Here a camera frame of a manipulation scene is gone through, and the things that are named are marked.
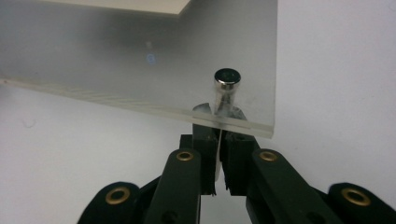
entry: transparent acrylic sheet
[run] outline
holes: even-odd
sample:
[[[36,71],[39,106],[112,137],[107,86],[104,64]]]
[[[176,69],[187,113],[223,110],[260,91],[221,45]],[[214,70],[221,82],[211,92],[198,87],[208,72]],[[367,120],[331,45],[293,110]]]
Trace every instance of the transparent acrylic sheet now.
[[[0,0],[1,83],[271,137],[275,0],[191,0],[179,14]],[[234,105],[248,120],[197,111],[213,76],[241,76]]]

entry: silver metal cylinder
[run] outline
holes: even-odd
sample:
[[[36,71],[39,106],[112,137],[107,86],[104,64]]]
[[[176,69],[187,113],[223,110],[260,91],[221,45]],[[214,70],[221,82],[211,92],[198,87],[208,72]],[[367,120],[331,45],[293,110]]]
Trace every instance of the silver metal cylinder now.
[[[240,80],[241,75],[231,68],[223,68],[216,72],[215,115],[224,117],[231,115],[233,111],[233,99]]]

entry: brass screw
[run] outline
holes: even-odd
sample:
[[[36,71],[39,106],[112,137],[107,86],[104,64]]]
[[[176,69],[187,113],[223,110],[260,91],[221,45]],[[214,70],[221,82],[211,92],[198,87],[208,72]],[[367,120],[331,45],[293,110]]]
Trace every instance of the brass screw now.
[[[277,155],[270,151],[264,151],[260,153],[260,158],[262,158],[264,161],[276,161]]]
[[[115,199],[113,198],[113,194],[117,192],[122,192],[123,194],[120,198]],[[130,195],[131,192],[125,187],[114,188],[106,195],[106,202],[111,205],[123,203],[129,198]]]
[[[345,199],[347,199],[350,203],[354,203],[359,206],[368,206],[371,203],[371,200],[367,195],[357,189],[346,188],[341,190],[342,195]]]
[[[180,161],[190,161],[192,158],[194,158],[194,155],[188,151],[182,151],[179,152],[176,157]]]

